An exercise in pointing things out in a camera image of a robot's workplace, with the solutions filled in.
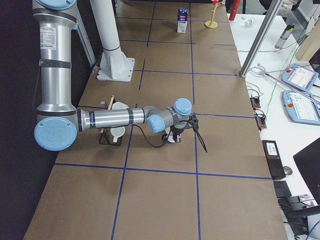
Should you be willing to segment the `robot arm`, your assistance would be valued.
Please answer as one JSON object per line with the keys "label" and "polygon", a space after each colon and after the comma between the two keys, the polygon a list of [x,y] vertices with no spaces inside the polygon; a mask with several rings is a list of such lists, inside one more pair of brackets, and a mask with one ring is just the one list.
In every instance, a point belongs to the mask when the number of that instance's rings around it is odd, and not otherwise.
{"label": "robot arm", "polygon": [[168,136],[180,141],[181,133],[191,127],[192,104],[186,98],[159,110],[143,108],[84,111],[71,100],[71,33],[77,25],[74,0],[35,0],[33,17],[39,22],[42,102],[37,107],[34,138],[49,151],[70,147],[78,133],[88,129],[110,129],[114,140],[124,134],[125,126],[147,124],[153,133],[168,130]]}

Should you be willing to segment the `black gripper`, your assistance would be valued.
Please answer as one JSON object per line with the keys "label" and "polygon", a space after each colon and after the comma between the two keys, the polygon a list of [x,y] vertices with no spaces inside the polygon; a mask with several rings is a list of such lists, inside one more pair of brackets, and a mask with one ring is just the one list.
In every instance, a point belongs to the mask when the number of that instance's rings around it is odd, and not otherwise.
{"label": "black gripper", "polygon": [[174,140],[176,143],[181,142],[181,133],[184,131],[186,125],[187,125],[186,122],[182,122],[182,123],[179,123],[179,124],[176,124],[176,125],[173,125],[170,127],[170,131],[171,131],[172,135],[174,136]]}

